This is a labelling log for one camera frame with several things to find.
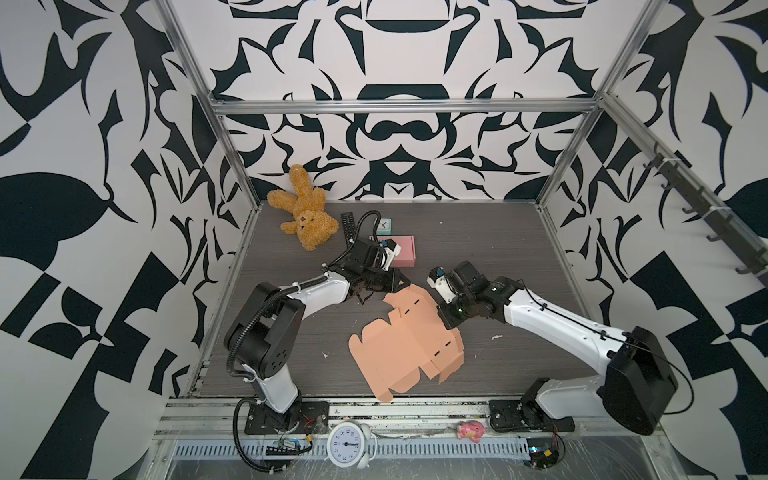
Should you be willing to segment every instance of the black and white patterned wall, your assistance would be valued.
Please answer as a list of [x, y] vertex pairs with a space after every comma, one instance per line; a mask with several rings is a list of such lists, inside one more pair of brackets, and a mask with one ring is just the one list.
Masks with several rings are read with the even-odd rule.
[[[591, 97], [640, 0], [176, 0], [224, 100]], [[575, 114], [262, 115], [229, 127], [261, 197], [533, 199]]]
[[249, 212], [150, 2], [0, 4], [0, 477], [136, 473]]
[[[768, 121], [760, 0], [672, 0], [619, 96], [760, 236], [768, 237]], [[692, 380], [662, 425], [690, 472], [768, 474], [768, 290], [606, 115], [548, 210], [591, 315], [650, 329]], [[682, 379], [668, 411], [690, 400]]]
[[303, 164], [328, 198], [534, 199], [578, 112], [231, 115], [260, 198]]

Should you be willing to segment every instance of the pink toy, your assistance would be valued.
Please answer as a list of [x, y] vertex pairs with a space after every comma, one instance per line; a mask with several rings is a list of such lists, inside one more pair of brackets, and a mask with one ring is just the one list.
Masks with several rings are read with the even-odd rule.
[[480, 437], [485, 433], [485, 427], [480, 422], [459, 423], [456, 428], [456, 436], [460, 439], [471, 439], [474, 443], [480, 443]]

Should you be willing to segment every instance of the pink cardboard box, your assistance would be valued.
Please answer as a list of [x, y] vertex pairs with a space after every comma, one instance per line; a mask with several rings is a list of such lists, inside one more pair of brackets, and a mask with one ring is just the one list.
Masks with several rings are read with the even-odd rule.
[[416, 265], [416, 244], [413, 241], [413, 235], [405, 237], [379, 237], [379, 240], [391, 238], [400, 245], [400, 254], [392, 261], [392, 266], [403, 268], [404, 266]]

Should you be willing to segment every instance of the brown stuffed animal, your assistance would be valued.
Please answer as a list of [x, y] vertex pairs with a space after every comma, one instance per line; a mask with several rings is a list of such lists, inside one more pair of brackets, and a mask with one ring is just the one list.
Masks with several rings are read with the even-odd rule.
[[283, 223], [280, 229], [289, 235], [297, 234], [304, 249], [311, 252], [339, 231], [339, 222], [323, 211], [326, 191], [320, 187], [312, 189], [304, 167], [293, 165], [288, 176], [298, 197], [283, 190], [272, 190], [266, 198], [273, 207], [293, 214], [295, 221]]

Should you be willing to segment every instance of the remote control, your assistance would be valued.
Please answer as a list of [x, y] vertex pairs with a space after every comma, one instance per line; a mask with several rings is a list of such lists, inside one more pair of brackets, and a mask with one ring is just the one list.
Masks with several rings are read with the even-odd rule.
[[341, 214], [341, 225], [344, 228], [344, 244], [349, 246], [349, 241], [355, 238], [355, 217], [352, 212]]

